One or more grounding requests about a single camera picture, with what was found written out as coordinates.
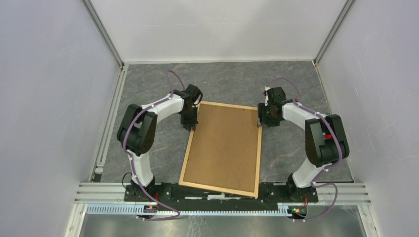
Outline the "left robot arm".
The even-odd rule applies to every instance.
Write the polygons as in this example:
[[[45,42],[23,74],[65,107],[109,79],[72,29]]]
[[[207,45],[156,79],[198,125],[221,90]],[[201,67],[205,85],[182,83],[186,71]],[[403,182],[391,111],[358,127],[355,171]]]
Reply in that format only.
[[[128,155],[132,171],[132,180],[139,185],[136,194],[143,201],[150,201],[155,196],[154,175],[150,165],[150,149],[156,135],[159,122],[173,114],[180,115],[180,124],[188,131],[193,131],[198,124],[198,104],[203,93],[195,85],[188,85],[185,90],[174,90],[166,97],[146,105],[128,106],[117,132],[117,140]]]

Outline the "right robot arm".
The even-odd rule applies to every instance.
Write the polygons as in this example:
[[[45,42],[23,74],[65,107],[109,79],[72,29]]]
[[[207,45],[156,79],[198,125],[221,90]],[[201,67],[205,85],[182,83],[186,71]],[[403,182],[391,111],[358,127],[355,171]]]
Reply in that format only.
[[[258,126],[279,126],[289,121],[305,132],[306,159],[286,182],[285,194],[299,201],[305,192],[316,188],[319,177],[349,156],[349,145],[341,117],[326,115],[286,98],[281,87],[264,89],[265,101],[257,106]]]

